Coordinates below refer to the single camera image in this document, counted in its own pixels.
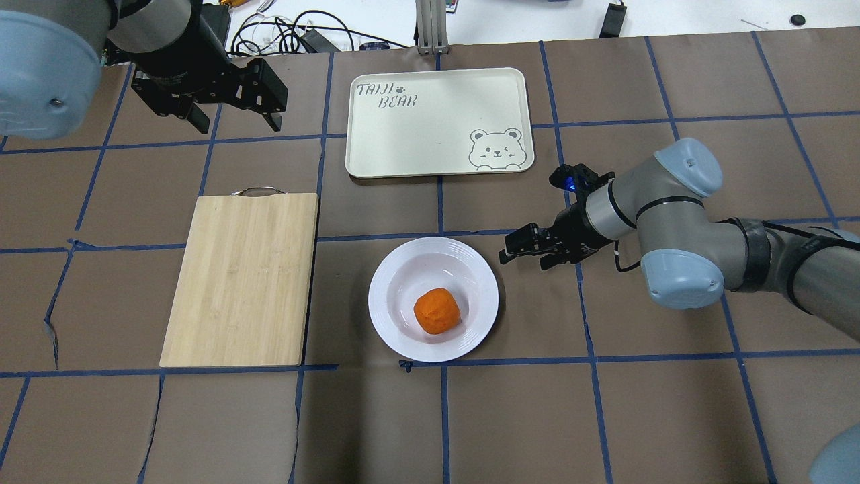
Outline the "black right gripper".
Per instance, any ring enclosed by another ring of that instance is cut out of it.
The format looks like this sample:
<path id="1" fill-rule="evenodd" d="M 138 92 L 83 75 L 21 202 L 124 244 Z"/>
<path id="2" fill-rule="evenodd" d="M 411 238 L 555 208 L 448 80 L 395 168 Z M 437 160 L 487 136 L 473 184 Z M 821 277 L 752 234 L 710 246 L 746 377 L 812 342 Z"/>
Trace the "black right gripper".
<path id="1" fill-rule="evenodd" d="M 572 205 L 556 215 L 554 223 L 543 229 L 527 223 L 505 236 L 505 250 L 499 263 L 509 264 L 517 257 L 538 256 L 540 269 L 547 272 L 560 264 L 577 264 L 600 250 L 600 234 L 594 229 L 584 208 Z"/>

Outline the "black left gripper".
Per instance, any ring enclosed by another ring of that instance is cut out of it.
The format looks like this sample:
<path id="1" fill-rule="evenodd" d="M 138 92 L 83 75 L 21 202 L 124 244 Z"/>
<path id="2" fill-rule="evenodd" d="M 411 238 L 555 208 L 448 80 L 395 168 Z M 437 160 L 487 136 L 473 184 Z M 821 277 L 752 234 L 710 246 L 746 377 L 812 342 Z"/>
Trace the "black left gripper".
<path id="1" fill-rule="evenodd" d="M 288 107 L 288 87 L 263 58 L 245 65 L 228 62 L 207 73 L 187 73 L 181 79 L 157 79 L 136 69 L 132 89 L 158 116 L 187 120 L 200 134 L 209 134 L 211 120 L 199 104 L 228 104 L 263 116 L 274 132 L 282 131 Z"/>

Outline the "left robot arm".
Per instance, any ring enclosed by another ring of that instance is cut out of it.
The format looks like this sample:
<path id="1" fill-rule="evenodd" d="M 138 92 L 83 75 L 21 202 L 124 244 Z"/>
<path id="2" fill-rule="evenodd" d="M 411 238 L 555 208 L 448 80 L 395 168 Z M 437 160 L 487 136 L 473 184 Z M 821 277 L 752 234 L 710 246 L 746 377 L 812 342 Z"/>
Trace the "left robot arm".
<path id="1" fill-rule="evenodd" d="M 264 59 L 232 63 L 200 1 L 3 1 L 2 135 L 54 140 L 80 128 L 107 42 L 126 53 L 132 89 L 157 116 L 206 134 L 200 104 L 228 104 L 282 129 L 288 87 Z"/>

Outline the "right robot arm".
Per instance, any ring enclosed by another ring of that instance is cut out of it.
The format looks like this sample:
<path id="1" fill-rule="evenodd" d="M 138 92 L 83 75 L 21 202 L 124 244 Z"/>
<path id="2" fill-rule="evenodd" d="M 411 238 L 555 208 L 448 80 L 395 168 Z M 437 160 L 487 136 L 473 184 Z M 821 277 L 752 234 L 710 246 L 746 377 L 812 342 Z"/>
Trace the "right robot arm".
<path id="1" fill-rule="evenodd" d="M 639 270 L 649 297 L 676 310 L 699 309 L 732 293 L 774 293 L 858 340 L 858 236 L 839 229 L 800 229 L 761 218 L 712 221 L 705 199 L 722 187 L 709 148 L 682 138 L 622 174 L 563 163 L 549 176 L 574 202 L 548 227 L 507 234 L 502 264 L 538 256 L 542 270 L 578 264 L 636 234 Z"/>

